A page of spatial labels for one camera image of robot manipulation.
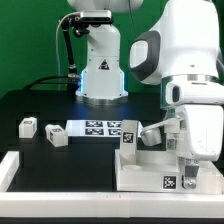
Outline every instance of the green wall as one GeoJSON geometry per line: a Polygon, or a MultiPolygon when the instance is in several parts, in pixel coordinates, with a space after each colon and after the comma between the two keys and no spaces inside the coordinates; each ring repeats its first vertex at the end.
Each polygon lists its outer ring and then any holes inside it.
{"type": "MultiPolygon", "coordinates": [[[[159,19],[166,0],[145,0],[134,12],[136,33],[150,29],[159,19]]],[[[224,1],[216,0],[220,27],[224,27],[224,1]]],[[[10,90],[45,76],[57,74],[55,31],[58,18],[71,12],[66,0],[0,0],[0,97],[10,90]]],[[[127,67],[128,54],[135,39],[129,14],[114,14],[114,25],[121,32],[121,68],[126,73],[129,92],[158,92],[159,87],[138,83],[127,67]]],[[[86,64],[85,38],[72,40],[79,71],[86,64]]],[[[222,50],[224,35],[221,33],[222,50]]],[[[67,73],[67,57],[60,35],[62,72],[67,73]]]]}

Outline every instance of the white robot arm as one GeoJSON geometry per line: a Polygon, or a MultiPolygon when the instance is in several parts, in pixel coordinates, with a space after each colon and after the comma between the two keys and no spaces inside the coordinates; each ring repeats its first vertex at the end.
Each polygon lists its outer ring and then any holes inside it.
{"type": "Polygon", "coordinates": [[[219,49],[217,11],[205,0],[169,0],[158,23],[131,48],[133,75],[145,84],[161,83],[161,108],[168,111],[167,122],[144,128],[142,139],[150,145],[153,132],[165,126],[167,150],[176,150],[185,188],[196,187],[199,161],[216,161],[222,148],[219,49]]]}
{"type": "Polygon", "coordinates": [[[120,33],[111,25],[111,12],[135,10],[143,0],[68,0],[68,3],[80,12],[80,16],[74,18],[79,25],[78,28],[73,26],[75,36],[88,34],[87,65],[81,74],[76,99],[97,105],[126,102],[128,93],[119,66],[120,33]]]}

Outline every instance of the black table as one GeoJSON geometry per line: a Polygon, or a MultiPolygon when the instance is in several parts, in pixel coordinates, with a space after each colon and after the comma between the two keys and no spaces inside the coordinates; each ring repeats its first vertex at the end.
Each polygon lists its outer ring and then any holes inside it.
{"type": "MultiPolygon", "coordinates": [[[[0,156],[20,152],[20,167],[9,192],[114,192],[114,150],[119,138],[69,137],[68,146],[55,148],[45,126],[67,120],[140,120],[147,125],[160,121],[159,94],[129,94],[125,104],[94,106],[76,102],[65,91],[18,90],[0,100],[0,156]],[[18,126],[25,117],[38,119],[32,139],[19,139],[18,126]]],[[[211,223],[213,220],[180,219],[11,219],[2,223],[211,223]]]]}

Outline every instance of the white cube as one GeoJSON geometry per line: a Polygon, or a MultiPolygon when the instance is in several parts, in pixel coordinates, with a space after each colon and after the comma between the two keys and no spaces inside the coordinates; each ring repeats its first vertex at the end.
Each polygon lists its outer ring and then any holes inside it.
{"type": "Polygon", "coordinates": [[[34,117],[24,118],[19,125],[20,138],[33,138],[37,130],[37,119],[34,117]]]}
{"type": "Polygon", "coordinates": [[[47,125],[45,127],[47,139],[55,146],[68,145],[68,133],[59,125],[47,125]]]}

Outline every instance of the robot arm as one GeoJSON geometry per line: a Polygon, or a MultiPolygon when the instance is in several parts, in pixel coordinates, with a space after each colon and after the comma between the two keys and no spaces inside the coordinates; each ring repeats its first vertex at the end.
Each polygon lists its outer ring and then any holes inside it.
{"type": "Polygon", "coordinates": [[[169,0],[161,19],[131,48],[133,75],[145,84],[161,83],[161,107],[168,114],[166,122],[144,128],[142,139],[159,143],[158,127],[165,126],[167,150],[176,150],[185,188],[196,187],[199,161],[216,161],[221,152],[219,53],[217,12],[204,0],[169,0]]]}

